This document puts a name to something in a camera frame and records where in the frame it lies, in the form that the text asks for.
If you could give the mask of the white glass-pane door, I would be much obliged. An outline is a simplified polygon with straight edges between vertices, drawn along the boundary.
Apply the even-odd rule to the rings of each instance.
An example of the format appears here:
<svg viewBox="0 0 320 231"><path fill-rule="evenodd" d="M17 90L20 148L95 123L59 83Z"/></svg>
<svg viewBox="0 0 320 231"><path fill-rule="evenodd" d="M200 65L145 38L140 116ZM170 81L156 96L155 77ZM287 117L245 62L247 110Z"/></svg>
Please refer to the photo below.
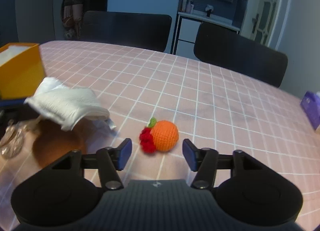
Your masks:
<svg viewBox="0 0 320 231"><path fill-rule="evenodd" d="M240 35L277 50L290 5L291 0L247 0Z"/></svg>

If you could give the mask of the purple tissue box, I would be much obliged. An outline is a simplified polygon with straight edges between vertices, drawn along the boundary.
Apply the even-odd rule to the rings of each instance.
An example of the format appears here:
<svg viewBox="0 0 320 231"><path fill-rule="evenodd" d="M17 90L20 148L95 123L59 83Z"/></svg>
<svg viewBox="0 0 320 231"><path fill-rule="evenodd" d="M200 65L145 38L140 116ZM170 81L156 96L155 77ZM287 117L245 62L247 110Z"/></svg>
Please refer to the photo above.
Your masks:
<svg viewBox="0 0 320 231"><path fill-rule="evenodd" d="M307 91L300 102L300 106L305 112L313 130L316 133L319 133L319 95L311 91Z"/></svg>

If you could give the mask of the orange cardboard box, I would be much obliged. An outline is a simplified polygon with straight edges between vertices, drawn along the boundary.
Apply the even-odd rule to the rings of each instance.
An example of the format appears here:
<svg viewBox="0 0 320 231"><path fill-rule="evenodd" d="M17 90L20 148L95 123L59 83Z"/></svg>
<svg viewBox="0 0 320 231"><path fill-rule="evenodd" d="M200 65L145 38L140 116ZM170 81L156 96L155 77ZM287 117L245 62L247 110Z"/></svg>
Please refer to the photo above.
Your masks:
<svg viewBox="0 0 320 231"><path fill-rule="evenodd" d="M1 100L32 96L45 77L38 43L8 43L1 47Z"/></svg>

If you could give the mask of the left black chair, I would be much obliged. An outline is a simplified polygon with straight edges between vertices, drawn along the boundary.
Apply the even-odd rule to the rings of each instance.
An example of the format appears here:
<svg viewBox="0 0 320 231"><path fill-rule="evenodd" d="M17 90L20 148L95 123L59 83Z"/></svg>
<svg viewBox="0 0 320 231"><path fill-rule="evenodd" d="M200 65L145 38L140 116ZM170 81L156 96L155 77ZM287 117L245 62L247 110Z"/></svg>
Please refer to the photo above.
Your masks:
<svg viewBox="0 0 320 231"><path fill-rule="evenodd" d="M87 11L80 40L163 52L171 23L169 15Z"/></svg>

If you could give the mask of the brown bear-shaped sponge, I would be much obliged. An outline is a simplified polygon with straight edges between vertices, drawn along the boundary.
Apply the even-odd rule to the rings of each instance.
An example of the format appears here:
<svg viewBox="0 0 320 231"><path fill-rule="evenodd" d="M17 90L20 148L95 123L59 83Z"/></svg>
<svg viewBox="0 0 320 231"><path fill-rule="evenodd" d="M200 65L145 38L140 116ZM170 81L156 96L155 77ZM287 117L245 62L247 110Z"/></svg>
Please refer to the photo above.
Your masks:
<svg viewBox="0 0 320 231"><path fill-rule="evenodd" d="M37 130L39 134L33 143L32 153L40 168L45 168L72 150L87 153L85 141L76 131L63 131L50 120L40 121Z"/></svg>

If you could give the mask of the orange crochet fruit toy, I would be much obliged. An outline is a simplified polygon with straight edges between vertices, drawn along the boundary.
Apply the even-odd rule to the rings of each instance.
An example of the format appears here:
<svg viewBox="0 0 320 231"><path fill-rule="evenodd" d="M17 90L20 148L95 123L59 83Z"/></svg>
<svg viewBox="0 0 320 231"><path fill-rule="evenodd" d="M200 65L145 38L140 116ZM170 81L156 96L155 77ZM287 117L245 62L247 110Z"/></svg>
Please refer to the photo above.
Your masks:
<svg viewBox="0 0 320 231"><path fill-rule="evenodd" d="M147 154L156 151L168 152L175 147L178 139L178 128L174 123L167 120L157 121L154 117L139 135L141 149Z"/></svg>

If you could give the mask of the right black chair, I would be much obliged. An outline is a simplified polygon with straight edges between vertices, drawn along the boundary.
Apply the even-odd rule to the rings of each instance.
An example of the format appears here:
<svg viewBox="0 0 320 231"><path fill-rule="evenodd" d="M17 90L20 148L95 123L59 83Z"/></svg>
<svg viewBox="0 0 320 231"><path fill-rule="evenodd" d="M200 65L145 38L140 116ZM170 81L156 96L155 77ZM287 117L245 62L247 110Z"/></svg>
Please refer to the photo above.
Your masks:
<svg viewBox="0 0 320 231"><path fill-rule="evenodd" d="M242 37L228 28L203 22L194 55L202 62L229 69L278 88L288 59L281 52Z"/></svg>

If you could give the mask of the clear plastic water bottle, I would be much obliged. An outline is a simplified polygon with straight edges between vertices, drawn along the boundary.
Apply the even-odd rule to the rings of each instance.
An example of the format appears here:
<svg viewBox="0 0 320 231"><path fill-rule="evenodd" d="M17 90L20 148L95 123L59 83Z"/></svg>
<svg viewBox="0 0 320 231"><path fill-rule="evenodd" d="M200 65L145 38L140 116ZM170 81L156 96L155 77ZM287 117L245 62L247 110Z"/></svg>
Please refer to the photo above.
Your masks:
<svg viewBox="0 0 320 231"><path fill-rule="evenodd" d="M1 138L1 156L4 159L12 159L22 151L25 129L25 122L15 124L13 119L9 120L5 133Z"/></svg>

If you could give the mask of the black chair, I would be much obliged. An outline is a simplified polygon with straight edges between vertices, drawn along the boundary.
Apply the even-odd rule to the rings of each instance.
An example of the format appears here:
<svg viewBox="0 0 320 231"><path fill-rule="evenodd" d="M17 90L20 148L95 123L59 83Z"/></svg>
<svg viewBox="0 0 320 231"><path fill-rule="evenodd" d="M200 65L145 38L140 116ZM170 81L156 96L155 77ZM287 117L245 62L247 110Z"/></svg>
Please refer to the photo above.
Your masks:
<svg viewBox="0 0 320 231"><path fill-rule="evenodd" d="M169 15L87 11L80 40L163 52L171 23Z"/></svg>
<svg viewBox="0 0 320 231"><path fill-rule="evenodd" d="M203 22L194 55L202 62L229 69L278 88L288 59L281 52L242 37L228 28Z"/></svg>

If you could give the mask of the white towel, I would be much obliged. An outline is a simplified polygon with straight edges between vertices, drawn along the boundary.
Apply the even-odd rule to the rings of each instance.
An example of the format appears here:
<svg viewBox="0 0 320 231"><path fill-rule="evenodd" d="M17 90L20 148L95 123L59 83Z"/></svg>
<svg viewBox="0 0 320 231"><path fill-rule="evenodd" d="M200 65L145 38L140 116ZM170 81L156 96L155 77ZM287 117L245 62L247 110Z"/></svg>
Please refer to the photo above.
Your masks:
<svg viewBox="0 0 320 231"><path fill-rule="evenodd" d="M25 99L39 115L71 131L82 120L102 120L111 130L116 125L110 112L102 107L94 91L89 88L69 88L54 77L45 77L35 94Z"/></svg>

